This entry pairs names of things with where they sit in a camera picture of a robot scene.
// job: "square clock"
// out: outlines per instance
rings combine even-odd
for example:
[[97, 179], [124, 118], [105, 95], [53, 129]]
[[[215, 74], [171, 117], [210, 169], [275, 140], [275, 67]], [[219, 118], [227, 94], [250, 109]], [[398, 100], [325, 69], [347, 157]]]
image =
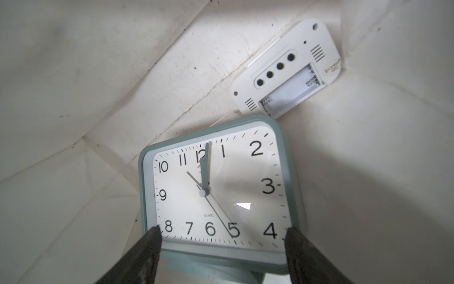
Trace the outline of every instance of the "square clock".
[[251, 115], [150, 145], [139, 159], [143, 233], [163, 254], [285, 274], [284, 238], [304, 232], [291, 147], [279, 124]]

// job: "number 2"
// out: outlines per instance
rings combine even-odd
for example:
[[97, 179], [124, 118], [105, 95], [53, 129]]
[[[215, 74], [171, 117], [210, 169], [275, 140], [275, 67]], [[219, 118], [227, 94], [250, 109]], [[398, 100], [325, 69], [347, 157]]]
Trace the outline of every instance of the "number 2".
[[260, 141], [252, 141], [252, 142], [249, 144], [249, 146], [252, 146], [252, 144], [254, 144], [254, 143], [258, 143], [258, 147], [257, 147], [257, 149], [255, 149], [255, 150], [252, 152], [251, 156], [263, 155], [263, 153], [256, 153], [257, 150], [259, 150], [260, 147], [262, 146], [262, 143], [261, 143]]

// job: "second hand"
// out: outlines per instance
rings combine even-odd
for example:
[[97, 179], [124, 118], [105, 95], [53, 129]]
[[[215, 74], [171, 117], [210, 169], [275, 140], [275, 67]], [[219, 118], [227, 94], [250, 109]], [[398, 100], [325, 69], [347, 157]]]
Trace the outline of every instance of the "second hand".
[[[198, 188], [199, 190], [202, 190], [202, 185], [201, 185], [201, 184], [192, 176], [192, 174], [191, 174], [190, 172], [186, 172], [186, 173], [187, 173], [187, 174], [196, 182], [197, 188]], [[206, 196], [205, 196], [205, 199], [206, 199], [206, 201], [208, 202], [208, 204], [210, 204], [210, 206], [211, 206], [211, 208], [213, 209], [214, 213], [216, 213], [216, 216], [219, 218], [219, 221], [221, 221], [222, 225], [223, 225], [224, 228], [226, 229], [226, 231], [227, 231], [227, 233], [229, 234], [229, 236], [233, 239], [232, 234], [231, 234], [230, 231], [227, 229], [226, 225], [224, 224], [223, 220], [221, 219], [221, 217], [219, 216], [219, 214], [218, 214], [218, 213], [216, 212], [216, 210], [214, 209], [214, 207], [213, 207], [213, 205], [211, 204], [211, 202], [208, 200], [208, 198], [207, 198]]]

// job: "number 4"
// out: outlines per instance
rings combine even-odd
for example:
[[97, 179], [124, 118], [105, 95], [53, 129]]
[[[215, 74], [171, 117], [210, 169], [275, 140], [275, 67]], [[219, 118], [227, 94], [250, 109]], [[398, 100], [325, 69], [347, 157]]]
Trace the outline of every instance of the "number 4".
[[275, 239], [277, 234], [274, 232], [274, 225], [273, 223], [271, 223], [268, 228], [265, 230], [265, 232], [263, 232], [264, 235], [269, 235], [269, 236], [273, 236], [273, 238]]

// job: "number 3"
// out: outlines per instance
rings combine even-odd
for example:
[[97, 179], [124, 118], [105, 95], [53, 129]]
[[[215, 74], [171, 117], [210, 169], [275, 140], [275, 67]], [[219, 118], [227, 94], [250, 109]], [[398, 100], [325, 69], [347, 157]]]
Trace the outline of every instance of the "number 3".
[[264, 179], [262, 179], [261, 181], [264, 181], [264, 180], [267, 180], [267, 181], [270, 182], [270, 183], [268, 183], [266, 186], [269, 186], [269, 187], [271, 187], [272, 189], [271, 189], [271, 191], [262, 191], [262, 192], [263, 192], [264, 194], [271, 194], [271, 193], [273, 193], [273, 192], [274, 192], [274, 186], [272, 186], [273, 180], [272, 180], [272, 179], [269, 179], [269, 178], [264, 178]]

